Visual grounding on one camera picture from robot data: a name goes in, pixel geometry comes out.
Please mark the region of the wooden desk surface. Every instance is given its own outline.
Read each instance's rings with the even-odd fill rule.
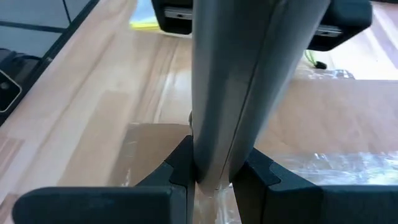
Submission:
[[[105,185],[127,124],[187,124],[191,40],[130,30],[134,6],[101,0],[0,127],[0,223],[11,221],[18,195],[68,185],[63,175],[77,172],[71,166],[76,160],[98,169],[79,174],[85,175],[81,185]],[[379,18],[387,15],[383,7],[377,5]],[[398,34],[390,19],[380,26],[388,36]],[[354,75],[398,78],[398,58],[375,40],[374,30],[367,30],[318,57]],[[396,40],[389,54],[397,52]],[[348,57],[366,63],[348,63]],[[397,89],[397,82],[296,79],[257,146],[270,154],[395,151]]]

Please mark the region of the wood grain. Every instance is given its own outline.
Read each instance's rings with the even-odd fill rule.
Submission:
[[[135,186],[190,134],[181,124],[130,124],[118,159],[109,176],[110,186]]]
[[[0,202],[50,185],[114,185],[114,162],[128,151],[128,127],[188,123],[192,41],[130,30],[135,4],[101,0],[0,127]],[[303,60],[259,149],[396,151],[398,83],[358,79],[398,78],[397,14],[397,6],[374,4],[374,26],[331,52],[316,53],[328,71]],[[357,80],[331,80],[340,70]],[[121,164],[158,158],[133,156]]]
[[[20,195],[7,194],[6,198],[0,204],[0,223],[10,222],[10,213]]]

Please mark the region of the gray cylindrical post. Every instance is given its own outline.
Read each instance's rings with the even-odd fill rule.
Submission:
[[[205,193],[243,165],[329,3],[194,1],[194,159]]]

